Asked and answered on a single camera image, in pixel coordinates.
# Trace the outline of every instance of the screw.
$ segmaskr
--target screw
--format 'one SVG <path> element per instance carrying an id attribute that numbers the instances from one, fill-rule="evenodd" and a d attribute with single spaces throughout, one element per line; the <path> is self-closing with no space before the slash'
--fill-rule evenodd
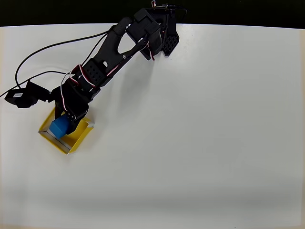
<path id="1" fill-rule="evenodd" d="M 128 25 L 126 26 L 125 31 L 128 29 L 129 26 L 131 26 L 131 24 L 128 24 Z"/>

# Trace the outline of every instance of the cardboard box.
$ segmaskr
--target cardboard box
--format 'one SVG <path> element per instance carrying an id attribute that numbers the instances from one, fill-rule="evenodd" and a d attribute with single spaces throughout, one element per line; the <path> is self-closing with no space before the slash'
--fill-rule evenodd
<path id="1" fill-rule="evenodd" d="M 84 117 L 73 133 L 65 135 L 62 138 L 58 139 L 49 130 L 51 122 L 54 120 L 54 118 L 55 108 L 49 114 L 47 119 L 43 122 L 43 124 L 39 128 L 38 133 L 66 155 L 74 152 L 81 144 L 85 136 L 93 129 L 93 122 L 91 122 L 88 118 Z"/>

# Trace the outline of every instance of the wire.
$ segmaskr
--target wire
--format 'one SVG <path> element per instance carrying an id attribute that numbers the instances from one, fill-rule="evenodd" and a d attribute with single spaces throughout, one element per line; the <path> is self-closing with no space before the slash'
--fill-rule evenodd
<path id="1" fill-rule="evenodd" d="M 67 109 L 66 109 L 66 106 L 65 106 L 65 99 L 63 98 L 63 94 L 62 94 L 62 83 L 63 83 L 64 79 L 66 78 L 66 76 L 67 76 L 68 74 L 70 74 L 70 76 L 71 76 L 71 72 L 72 72 L 72 70 L 69 71 L 69 72 L 67 72 L 67 73 L 65 74 L 65 76 L 63 77 L 62 81 L 61 81 L 61 98 L 62 98 L 62 106 L 63 106 L 63 108 L 65 109 L 65 111 L 67 111 Z"/>
<path id="2" fill-rule="evenodd" d="M 29 81 L 29 80 L 31 80 L 31 79 L 37 77 L 37 76 L 40 76 L 40 75 L 43 75 L 43 74 L 46 74 L 46 73 L 58 73 L 58 74 L 63 74 L 63 75 L 66 74 L 66 73 L 59 72 L 59 71 L 46 71 L 46 72 L 39 73 L 39 74 L 37 74 L 37 75 L 35 75 L 35 76 L 30 77 L 29 79 L 27 79 L 27 80 L 21 82 L 20 85 L 26 83 L 27 81 Z M 14 87 L 8 89 L 6 92 L 2 93 L 2 94 L 0 95 L 0 98 L 1 98 L 2 96 L 4 96 L 7 92 L 9 92 L 10 90 L 12 90 L 12 89 L 14 89 L 14 88 L 16 88 L 16 87 L 17 87 L 17 86 L 14 86 Z"/>
<path id="3" fill-rule="evenodd" d="M 98 33 L 98 34 L 95 34 L 95 35 L 92 35 L 92 36 L 88 36 L 88 37 L 82 37 L 82 38 L 77 38 L 77 39 L 74 39 L 74 40 L 69 40 L 69 41 L 65 41 L 65 42 L 59 42 L 59 43 L 55 43 L 55 44 L 51 44 L 51 45 L 48 45 L 48 46 L 45 46 L 33 53 L 31 53 L 30 55 L 28 55 L 18 66 L 17 70 L 16 70 L 16 73 L 15 73 L 15 81 L 16 81 L 16 85 L 17 87 L 20 87 L 20 84 L 18 83 L 18 79 L 17 79 L 17 75 L 18 75 L 18 71 L 20 69 L 20 67 L 24 64 L 24 62 L 26 62 L 30 57 L 32 57 L 33 55 L 45 50 L 45 49 L 48 49 L 48 48 L 51 48 L 51 47 L 54 47 L 54 46 L 58 46 L 58 45 L 62 45 L 62 44 L 67 44 L 67 43 L 72 43 L 72 42 L 78 42 L 78 41 L 83 41 L 83 40 L 86 40 L 86 39 L 90 39 L 90 38 L 94 38 L 94 37 L 99 37 L 99 36 L 102 36 L 104 34 L 107 34 L 108 31 L 105 31 L 105 32 L 101 32 L 101 33 Z"/>
<path id="4" fill-rule="evenodd" d="M 153 53 L 152 53 L 152 51 L 151 51 L 151 49 L 150 49 L 150 47 L 149 47 L 149 44 L 148 44 L 148 43 L 147 43 L 147 47 L 148 47 L 148 49 L 149 49 L 149 52 L 151 53 L 151 58 L 152 58 L 152 60 L 154 61 Z"/>
<path id="5" fill-rule="evenodd" d="M 91 54 L 93 53 L 93 51 L 96 49 L 96 47 L 99 45 L 99 43 L 103 40 L 103 38 L 105 37 L 105 36 L 107 36 L 107 34 L 108 34 L 108 31 L 107 31 L 107 33 L 104 35 L 104 36 L 102 36 L 100 39 L 99 39 L 99 41 L 95 44 L 95 46 L 93 47 L 93 49 L 91 50 L 91 52 L 89 53 L 89 55 L 86 57 L 86 59 L 83 61 L 83 63 L 81 64 L 82 66 L 86 63 L 86 61 L 90 58 L 90 56 L 91 56 Z"/>
<path id="6" fill-rule="evenodd" d="M 184 18 L 185 18 L 186 14 L 187 14 L 187 9 L 186 8 L 181 8 L 181 9 L 185 11 L 185 14 L 181 18 L 180 23 L 182 23 L 184 21 Z"/>

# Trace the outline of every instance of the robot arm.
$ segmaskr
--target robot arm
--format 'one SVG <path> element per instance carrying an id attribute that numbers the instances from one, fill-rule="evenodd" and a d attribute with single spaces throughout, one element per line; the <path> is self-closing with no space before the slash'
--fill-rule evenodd
<path id="1" fill-rule="evenodd" d="M 118 47 L 125 33 L 135 45 L 129 51 L 119 53 Z M 169 56 L 178 42 L 175 9 L 166 5 L 141 9 L 133 18 L 123 18 L 112 26 L 98 53 L 85 65 L 74 68 L 71 72 L 73 76 L 51 93 L 29 81 L 26 88 L 9 91 L 5 100 L 17 105 L 18 108 L 30 107 L 38 99 L 55 101 L 55 119 L 60 118 L 65 112 L 69 123 L 65 134 L 70 134 L 87 114 L 88 103 L 101 87 L 105 86 L 137 52 L 140 51 L 147 60 L 160 51 Z"/>

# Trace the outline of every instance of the white surface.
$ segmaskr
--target white surface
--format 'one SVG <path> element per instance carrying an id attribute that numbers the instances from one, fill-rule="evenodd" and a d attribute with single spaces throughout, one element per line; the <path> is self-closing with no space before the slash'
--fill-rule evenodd
<path id="1" fill-rule="evenodd" d="M 2 91 L 32 51 L 109 25 L 4 28 Z M 53 104 L 1 99 L 4 223 L 108 229 L 300 225 L 299 31 L 179 25 L 169 58 L 137 54 L 90 104 L 95 127 L 65 156 L 37 133 Z M 97 39 L 44 51 L 20 81 L 69 70 Z M 133 45 L 128 38 L 120 50 Z M 35 82 L 49 89 L 60 75 Z"/>

